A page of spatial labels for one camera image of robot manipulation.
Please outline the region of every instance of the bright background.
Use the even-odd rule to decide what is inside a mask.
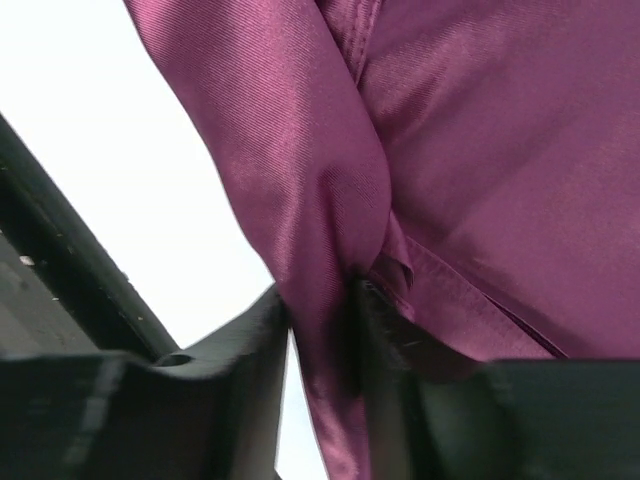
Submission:
[[[181,346],[271,283],[121,1],[0,0],[0,112]],[[292,348],[278,470],[326,479]]]

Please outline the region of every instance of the satin sleeve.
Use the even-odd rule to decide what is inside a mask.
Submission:
[[[291,312],[331,478],[368,478],[343,306],[395,227],[383,148],[322,14],[310,0],[125,4]]]

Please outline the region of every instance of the purple shirt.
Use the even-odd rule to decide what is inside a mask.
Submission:
[[[292,312],[333,480],[370,478],[354,275],[478,360],[640,353],[640,2],[125,3]]]

